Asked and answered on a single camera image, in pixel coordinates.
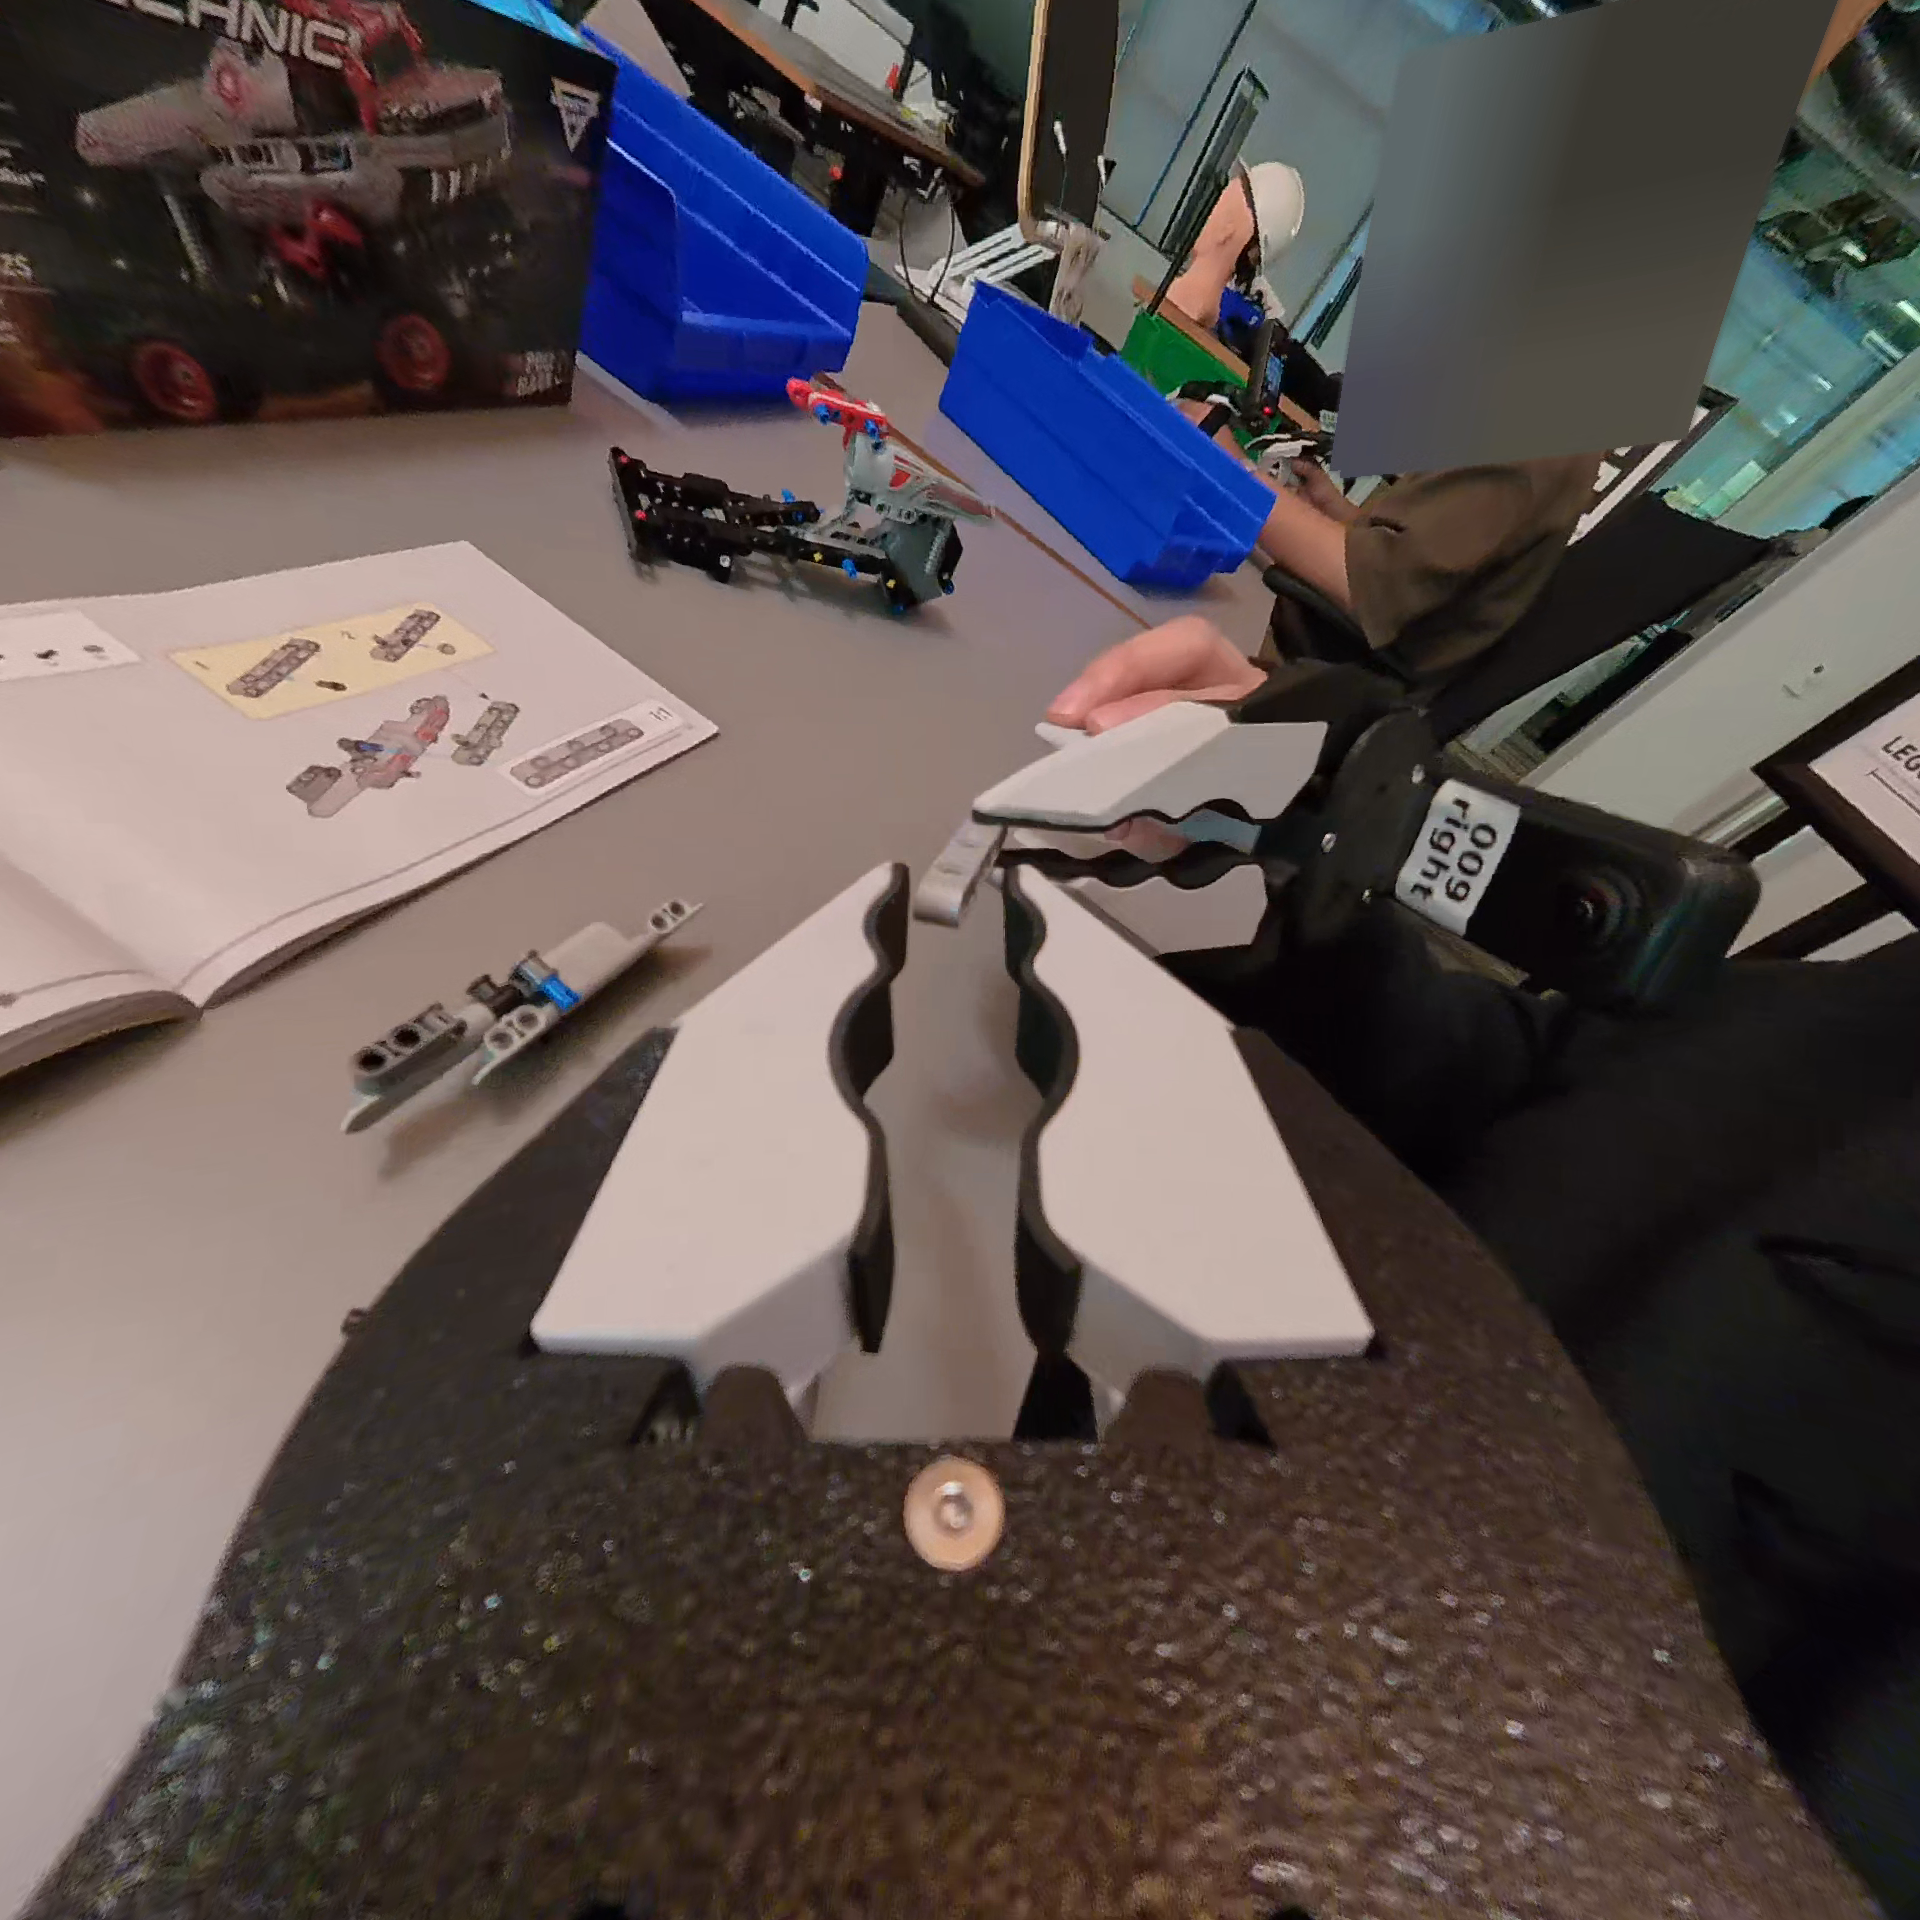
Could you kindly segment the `person's black clothing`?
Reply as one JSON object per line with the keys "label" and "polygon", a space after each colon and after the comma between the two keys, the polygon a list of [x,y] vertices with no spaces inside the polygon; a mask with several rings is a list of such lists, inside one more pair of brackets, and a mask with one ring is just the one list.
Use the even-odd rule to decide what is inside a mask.
{"label": "person's black clothing", "polygon": [[1919,1896],[1919,947],[1605,1014],[1369,907],[1166,961],[1482,1238],[1607,1410],[1777,1762]]}

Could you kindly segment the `wooden table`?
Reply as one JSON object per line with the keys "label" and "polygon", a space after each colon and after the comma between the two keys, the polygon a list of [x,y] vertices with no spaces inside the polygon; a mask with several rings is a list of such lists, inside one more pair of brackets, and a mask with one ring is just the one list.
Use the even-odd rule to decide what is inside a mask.
{"label": "wooden table", "polygon": [[985,185],[985,173],[909,115],[891,91],[859,78],[784,15],[746,1],[653,3],[649,11],[694,103],[710,115],[734,123],[731,97],[767,89],[806,145],[842,157],[831,208],[843,223],[870,231],[883,187],[899,178],[945,182],[958,194]]}

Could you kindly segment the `person's right hand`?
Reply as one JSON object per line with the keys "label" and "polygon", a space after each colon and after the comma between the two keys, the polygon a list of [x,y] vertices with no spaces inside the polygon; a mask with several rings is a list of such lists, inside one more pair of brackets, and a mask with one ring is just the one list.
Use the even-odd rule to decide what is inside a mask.
{"label": "person's right hand", "polygon": [[1048,706],[1045,723],[1107,733],[1168,704],[1238,704],[1267,682],[1259,661],[1203,615],[1178,615],[1097,654]]}

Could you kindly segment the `black board with wooden edge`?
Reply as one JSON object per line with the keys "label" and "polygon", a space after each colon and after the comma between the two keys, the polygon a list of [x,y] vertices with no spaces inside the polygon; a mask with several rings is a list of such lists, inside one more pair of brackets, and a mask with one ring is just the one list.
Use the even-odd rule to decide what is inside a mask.
{"label": "black board with wooden edge", "polygon": [[1030,245],[1091,229],[1109,181],[1121,1],[1037,1],[1016,187]]}

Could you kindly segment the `open instruction booklet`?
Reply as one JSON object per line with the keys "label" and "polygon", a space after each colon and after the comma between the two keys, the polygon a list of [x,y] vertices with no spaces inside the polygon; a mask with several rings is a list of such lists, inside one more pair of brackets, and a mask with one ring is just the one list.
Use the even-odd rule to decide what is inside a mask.
{"label": "open instruction booklet", "polygon": [[6,1072],[199,1017],[717,733],[474,543],[6,603]]}

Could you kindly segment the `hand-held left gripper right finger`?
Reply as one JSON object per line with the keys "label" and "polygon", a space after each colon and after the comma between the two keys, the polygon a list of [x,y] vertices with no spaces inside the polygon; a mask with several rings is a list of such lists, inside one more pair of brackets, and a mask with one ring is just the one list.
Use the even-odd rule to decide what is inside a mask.
{"label": "hand-held left gripper right finger", "polygon": [[1039,867],[1002,885],[1021,1147],[1016,1296],[1101,1426],[1145,1376],[1352,1360],[1376,1327],[1255,1077],[1255,1038]]}

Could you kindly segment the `black office chair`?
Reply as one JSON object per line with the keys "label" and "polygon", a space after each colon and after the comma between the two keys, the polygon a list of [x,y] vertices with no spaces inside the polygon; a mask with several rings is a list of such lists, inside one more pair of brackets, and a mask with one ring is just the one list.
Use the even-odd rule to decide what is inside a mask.
{"label": "black office chair", "polygon": [[1743,535],[1675,509],[1665,495],[1634,495],[1575,538],[1501,645],[1432,697],[1435,739],[1450,744],[1515,698],[1688,615],[1749,573],[1794,565],[1819,538],[1819,531]]}

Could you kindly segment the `dark toy truck box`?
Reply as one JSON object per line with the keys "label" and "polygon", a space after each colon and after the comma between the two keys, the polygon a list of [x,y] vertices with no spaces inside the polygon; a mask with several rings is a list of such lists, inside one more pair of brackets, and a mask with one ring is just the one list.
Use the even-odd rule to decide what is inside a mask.
{"label": "dark toy truck box", "polygon": [[570,405],[615,91],[549,3],[6,1],[6,437]]}

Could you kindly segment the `green plastic bin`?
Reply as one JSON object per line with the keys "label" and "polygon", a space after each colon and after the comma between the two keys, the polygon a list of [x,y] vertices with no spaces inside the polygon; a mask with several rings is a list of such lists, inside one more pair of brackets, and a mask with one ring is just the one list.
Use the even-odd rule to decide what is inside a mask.
{"label": "green plastic bin", "polygon": [[1245,360],[1215,335],[1187,330],[1168,307],[1136,311],[1118,358],[1166,398],[1191,384],[1229,398],[1247,391]]}

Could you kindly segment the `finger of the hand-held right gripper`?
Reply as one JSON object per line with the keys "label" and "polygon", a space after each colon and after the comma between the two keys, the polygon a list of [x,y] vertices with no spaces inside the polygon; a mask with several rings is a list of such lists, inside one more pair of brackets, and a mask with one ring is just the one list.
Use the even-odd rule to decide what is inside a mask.
{"label": "finger of the hand-held right gripper", "polygon": [[1115,890],[1165,880],[1183,894],[1248,871],[1280,889],[1301,859],[1270,845],[1257,823],[1200,808],[1181,823],[1141,816],[1113,826],[1021,824],[1000,845],[1000,871],[1034,871],[1062,885],[1091,882]]}
{"label": "finger of the hand-held right gripper", "polygon": [[1313,779],[1328,721],[1248,721],[1229,706],[1166,704],[1078,736],[974,797],[984,824],[1107,830],[1218,811],[1272,824]]}

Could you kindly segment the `light grey holed beam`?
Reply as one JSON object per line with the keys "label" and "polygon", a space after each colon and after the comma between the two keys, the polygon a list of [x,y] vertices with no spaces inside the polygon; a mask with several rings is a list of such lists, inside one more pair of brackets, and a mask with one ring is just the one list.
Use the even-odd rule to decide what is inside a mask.
{"label": "light grey holed beam", "polygon": [[962,821],[915,889],[915,921],[961,928],[984,880],[995,871],[1006,839],[1002,823]]}

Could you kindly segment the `partly built brick model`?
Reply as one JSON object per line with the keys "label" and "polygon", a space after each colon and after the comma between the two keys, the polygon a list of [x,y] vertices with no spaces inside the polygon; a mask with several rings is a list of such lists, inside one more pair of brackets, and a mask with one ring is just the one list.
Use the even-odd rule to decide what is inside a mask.
{"label": "partly built brick model", "polygon": [[794,374],[789,405],[831,426],[843,451],[832,504],[795,490],[757,493],[698,470],[663,470],[613,445],[609,472],[632,559],[674,565],[729,584],[750,562],[875,584],[894,615],[953,592],[966,522],[992,504],[912,449],[891,417],[834,374]]}

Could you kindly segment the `small grey brick assembly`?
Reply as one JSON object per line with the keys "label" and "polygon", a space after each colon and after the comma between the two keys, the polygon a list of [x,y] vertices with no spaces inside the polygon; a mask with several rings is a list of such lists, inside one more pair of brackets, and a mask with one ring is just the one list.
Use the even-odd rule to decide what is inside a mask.
{"label": "small grey brick assembly", "polygon": [[342,1131],[359,1135],[458,1070],[480,1087],[531,1055],[606,987],[698,921],[705,903],[666,898],[638,930],[595,921],[503,978],[478,975],[459,1003],[430,1000],[352,1055]]}

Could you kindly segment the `blue plastic bin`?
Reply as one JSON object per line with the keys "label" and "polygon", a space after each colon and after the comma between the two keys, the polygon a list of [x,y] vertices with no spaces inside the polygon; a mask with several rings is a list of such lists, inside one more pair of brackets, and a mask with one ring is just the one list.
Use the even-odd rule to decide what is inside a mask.
{"label": "blue plastic bin", "polygon": [[581,349],[648,400],[782,400],[838,371],[865,240],[611,39],[609,144]]}
{"label": "blue plastic bin", "polygon": [[1191,592],[1255,554],[1273,493],[1078,323],[995,283],[939,408],[1112,575]]}

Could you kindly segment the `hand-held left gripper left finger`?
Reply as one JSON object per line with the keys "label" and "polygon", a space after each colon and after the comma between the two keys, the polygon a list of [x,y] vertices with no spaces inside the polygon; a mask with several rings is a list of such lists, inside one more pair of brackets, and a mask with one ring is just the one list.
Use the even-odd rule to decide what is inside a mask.
{"label": "hand-held left gripper left finger", "polygon": [[870,1089],[894,1061],[911,874],[883,861],[699,998],[560,1262],[542,1353],[678,1361],[699,1394],[760,1369],[808,1421],[894,1297]]}

